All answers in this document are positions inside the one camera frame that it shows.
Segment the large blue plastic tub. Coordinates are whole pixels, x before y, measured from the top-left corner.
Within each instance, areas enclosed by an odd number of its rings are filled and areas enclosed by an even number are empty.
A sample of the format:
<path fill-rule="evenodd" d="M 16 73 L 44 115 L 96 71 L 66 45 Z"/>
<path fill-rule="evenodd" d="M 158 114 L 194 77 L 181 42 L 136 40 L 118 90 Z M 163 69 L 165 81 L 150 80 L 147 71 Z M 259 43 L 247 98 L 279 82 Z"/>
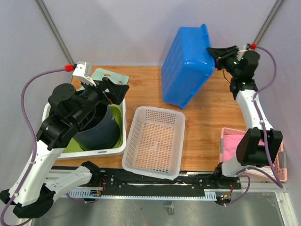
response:
<path fill-rule="evenodd" d="M 163 101 L 184 109 L 214 72 L 206 24 L 180 27 L 161 68 Z"/>

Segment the dark grey round bucket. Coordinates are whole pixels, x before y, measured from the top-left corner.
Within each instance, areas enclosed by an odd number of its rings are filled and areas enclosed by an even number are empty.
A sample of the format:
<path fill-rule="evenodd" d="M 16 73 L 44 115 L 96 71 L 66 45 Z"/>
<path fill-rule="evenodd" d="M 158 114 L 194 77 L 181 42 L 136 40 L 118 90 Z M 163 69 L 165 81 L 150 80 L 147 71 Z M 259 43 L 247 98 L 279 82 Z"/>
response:
<path fill-rule="evenodd" d="M 91 122 L 73 139 L 83 151 L 113 148 L 120 136 L 120 128 L 109 105 L 98 104 Z"/>

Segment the lime green plastic basin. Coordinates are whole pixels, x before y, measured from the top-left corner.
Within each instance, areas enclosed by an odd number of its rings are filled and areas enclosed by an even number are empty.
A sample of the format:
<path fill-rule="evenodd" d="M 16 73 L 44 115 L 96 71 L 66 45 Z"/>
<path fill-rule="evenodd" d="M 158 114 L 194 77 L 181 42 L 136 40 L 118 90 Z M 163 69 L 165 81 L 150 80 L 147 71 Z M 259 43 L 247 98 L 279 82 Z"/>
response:
<path fill-rule="evenodd" d="M 123 124 L 121 108 L 118 105 L 110 105 L 106 112 L 100 109 L 96 114 L 90 124 L 70 141 L 64 153 L 87 153 L 121 146 Z"/>

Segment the white perforated plastic basket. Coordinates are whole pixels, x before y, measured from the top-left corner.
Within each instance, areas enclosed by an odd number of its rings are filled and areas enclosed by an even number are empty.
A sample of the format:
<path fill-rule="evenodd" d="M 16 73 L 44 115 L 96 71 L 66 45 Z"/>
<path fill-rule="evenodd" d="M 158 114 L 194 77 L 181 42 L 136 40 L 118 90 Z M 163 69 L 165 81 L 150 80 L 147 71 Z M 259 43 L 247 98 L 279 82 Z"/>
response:
<path fill-rule="evenodd" d="M 124 170 L 153 178 L 175 179 L 180 173 L 186 117 L 150 106 L 136 109 L 122 158 Z"/>

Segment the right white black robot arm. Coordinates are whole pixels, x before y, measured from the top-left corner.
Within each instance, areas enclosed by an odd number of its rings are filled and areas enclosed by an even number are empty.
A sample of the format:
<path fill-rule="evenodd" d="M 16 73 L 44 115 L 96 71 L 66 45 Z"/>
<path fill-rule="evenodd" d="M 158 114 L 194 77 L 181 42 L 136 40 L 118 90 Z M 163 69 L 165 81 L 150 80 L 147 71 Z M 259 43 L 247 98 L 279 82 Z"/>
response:
<path fill-rule="evenodd" d="M 247 170 L 255 170 L 266 175 L 261 168 L 270 166 L 272 175 L 267 175 L 278 187 L 282 182 L 276 173 L 274 162 L 283 140 L 283 134 L 273 129 L 267 120 L 259 100 L 260 89 L 253 79 L 260 60 L 256 45 L 245 50 L 237 46 L 228 48 L 207 48 L 213 57 L 217 70 L 226 70 L 232 76 L 230 91 L 238 103 L 246 124 L 246 133 L 237 145 L 236 155 L 221 162 L 213 173 L 213 183 L 224 188 L 230 178 L 236 178 Z"/>

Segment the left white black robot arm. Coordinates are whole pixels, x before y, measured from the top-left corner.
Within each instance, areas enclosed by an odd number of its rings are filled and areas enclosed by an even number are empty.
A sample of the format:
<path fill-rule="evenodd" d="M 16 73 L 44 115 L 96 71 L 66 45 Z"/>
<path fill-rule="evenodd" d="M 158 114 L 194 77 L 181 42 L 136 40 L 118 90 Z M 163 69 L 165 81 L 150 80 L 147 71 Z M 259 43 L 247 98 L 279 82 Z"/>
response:
<path fill-rule="evenodd" d="M 48 98 L 51 114 L 33 136 L 33 151 L 22 174 L 13 187 L 0 193 L 7 206 L 14 206 L 18 218 L 40 218 L 74 188 L 100 183 L 100 170 L 90 161 L 55 181 L 46 182 L 46 177 L 71 139 L 92 121 L 97 106 L 121 104 L 128 90 L 128 85 L 115 84 L 107 77 L 84 84 L 81 93 L 69 83 L 53 90 Z"/>

